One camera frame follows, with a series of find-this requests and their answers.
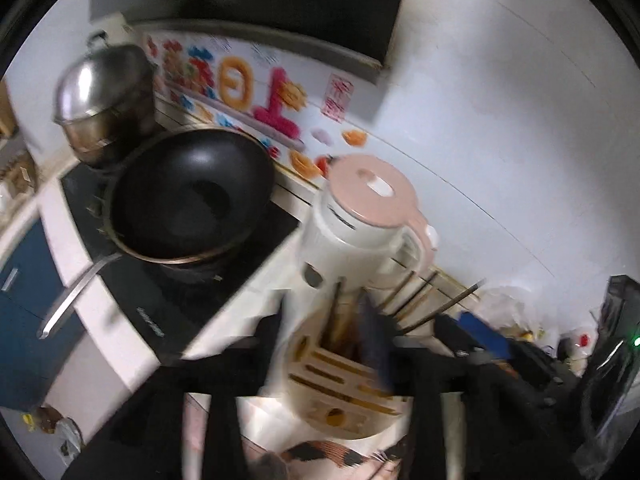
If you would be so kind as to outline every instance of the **white tile wall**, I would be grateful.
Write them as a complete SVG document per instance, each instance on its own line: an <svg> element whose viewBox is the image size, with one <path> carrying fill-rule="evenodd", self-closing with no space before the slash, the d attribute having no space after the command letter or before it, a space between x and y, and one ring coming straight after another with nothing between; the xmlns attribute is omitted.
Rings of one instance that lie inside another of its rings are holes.
<svg viewBox="0 0 640 480"><path fill-rule="evenodd" d="M64 142L53 82L87 17L88 0L60 0L9 70L39 160ZM287 71L318 105L324 68L287 55ZM640 71L587 0L404 0L390 73L358 89L347 120L411 178L440 266L528 288L570 328L609 274L640 278L639 97Z"/></svg>

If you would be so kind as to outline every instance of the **pot lid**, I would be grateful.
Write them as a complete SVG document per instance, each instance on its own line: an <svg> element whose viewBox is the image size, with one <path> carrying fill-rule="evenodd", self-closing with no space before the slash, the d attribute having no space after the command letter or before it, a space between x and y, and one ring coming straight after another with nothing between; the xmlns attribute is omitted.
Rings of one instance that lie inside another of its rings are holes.
<svg viewBox="0 0 640 480"><path fill-rule="evenodd" d="M329 166L338 204L365 224L398 227L417 211L415 189L400 171L372 155L340 156Z"/></svg>
<svg viewBox="0 0 640 480"><path fill-rule="evenodd" d="M107 46L91 52L60 77L54 120L66 123L92 117L118 104L151 73L152 65L136 45Z"/></svg>

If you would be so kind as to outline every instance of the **black wok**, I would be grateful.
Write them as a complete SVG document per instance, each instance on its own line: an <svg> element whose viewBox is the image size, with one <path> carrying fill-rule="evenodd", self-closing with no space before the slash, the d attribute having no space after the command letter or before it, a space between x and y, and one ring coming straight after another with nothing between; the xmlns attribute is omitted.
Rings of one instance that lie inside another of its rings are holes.
<svg viewBox="0 0 640 480"><path fill-rule="evenodd" d="M123 253L177 267L223 258L255 229L273 184L266 149L241 132L189 126L141 146L105 194L105 230L121 252L81 273L50 308L38 337L55 333L85 286Z"/></svg>

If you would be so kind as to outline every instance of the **black stove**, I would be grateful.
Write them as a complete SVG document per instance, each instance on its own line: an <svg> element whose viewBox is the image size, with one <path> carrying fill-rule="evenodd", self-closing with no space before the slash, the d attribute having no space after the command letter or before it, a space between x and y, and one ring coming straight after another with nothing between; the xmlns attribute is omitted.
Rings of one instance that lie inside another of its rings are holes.
<svg viewBox="0 0 640 480"><path fill-rule="evenodd" d="M69 211L94 261L116 251L102 229L100 216L108 178L108 174L84 164L76 165L62 178ZM196 280L184 280L159 264L128 255L105 267L100 276L156 356L163 364L170 364L297 225L296 218L269 202L254 233L222 268L204 273L206 279L196 272Z"/></svg>

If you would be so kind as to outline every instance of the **pan handle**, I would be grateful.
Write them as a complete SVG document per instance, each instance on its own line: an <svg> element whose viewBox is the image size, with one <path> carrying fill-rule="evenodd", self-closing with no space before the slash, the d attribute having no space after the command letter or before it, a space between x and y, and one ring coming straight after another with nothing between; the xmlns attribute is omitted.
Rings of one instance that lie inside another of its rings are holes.
<svg viewBox="0 0 640 480"><path fill-rule="evenodd" d="M54 335L73 313L74 303L76 302L78 296L82 294L82 291L84 291L85 287L89 285L91 280L94 279L94 277L98 274L98 272L102 270L103 267L116 261L121 256L121 253L113 253L109 254L108 256L102 256L94 264L87 267L83 272L81 272L76 280L71 285L69 285L51 305L51 308L42 320L42 323L40 324L40 327L38 329L38 333L36 334L38 339L45 339L50 335Z"/></svg>

